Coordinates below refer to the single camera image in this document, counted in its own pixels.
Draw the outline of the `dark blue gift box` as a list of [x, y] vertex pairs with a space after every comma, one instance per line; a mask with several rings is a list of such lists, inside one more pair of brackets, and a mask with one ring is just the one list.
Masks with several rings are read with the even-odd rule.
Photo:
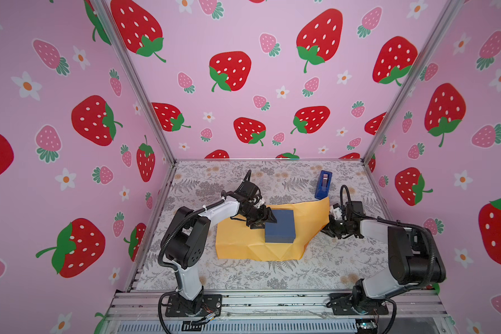
[[275, 223], [266, 222], [264, 238], [269, 244], [292, 244], [296, 239], [294, 212], [292, 210], [272, 210]]

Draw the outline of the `yellow orange wrapping paper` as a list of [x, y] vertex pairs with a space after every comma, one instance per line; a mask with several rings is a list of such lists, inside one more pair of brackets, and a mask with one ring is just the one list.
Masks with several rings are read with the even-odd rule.
[[274, 205], [274, 210], [292, 210], [296, 237], [291, 244], [265, 242], [264, 230], [252, 230], [243, 221], [227, 218], [217, 225], [219, 259], [262, 262], [302, 259], [310, 241], [329, 222], [328, 198], [297, 204]]

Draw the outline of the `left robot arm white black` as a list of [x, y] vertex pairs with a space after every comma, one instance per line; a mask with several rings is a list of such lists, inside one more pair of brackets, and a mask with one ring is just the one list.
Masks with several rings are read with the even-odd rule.
[[178, 295], [187, 302], [202, 299], [203, 284], [195, 265], [203, 255], [210, 228], [226, 219], [242, 221], [249, 230], [276, 222], [260, 188], [249, 180], [234, 191], [221, 192], [221, 199], [215, 203], [197, 210], [179, 208], [161, 241], [158, 263], [173, 270]]

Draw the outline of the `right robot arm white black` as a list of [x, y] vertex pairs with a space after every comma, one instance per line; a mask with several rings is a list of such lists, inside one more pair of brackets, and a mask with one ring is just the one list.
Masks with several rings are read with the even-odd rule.
[[331, 295], [326, 306], [366, 314], [395, 296], [424, 289], [446, 279], [446, 269], [436, 242], [427, 228], [356, 216], [352, 220], [330, 218], [324, 228], [337, 239], [365, 237], [385, 242], [388, 267], [370, 278], [355, 283], [348, 295]]

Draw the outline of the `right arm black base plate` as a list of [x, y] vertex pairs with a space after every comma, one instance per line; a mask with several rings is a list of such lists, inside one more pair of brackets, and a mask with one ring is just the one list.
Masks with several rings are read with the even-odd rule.
[[388, 315], [389, 310], [384, 300], [354, 296], [352, 293], [332, 293], [326, 302], [334, 315]]

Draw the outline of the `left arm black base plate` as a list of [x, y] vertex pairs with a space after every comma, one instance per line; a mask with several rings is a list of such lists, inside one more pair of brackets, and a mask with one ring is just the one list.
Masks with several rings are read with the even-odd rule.
[[221, 294], [205, 294], [189, 301], [179, 294], [170, 296], [165, 316], [175, 317], [205, 317], [209, 314], [220, 315], [223, 296]]

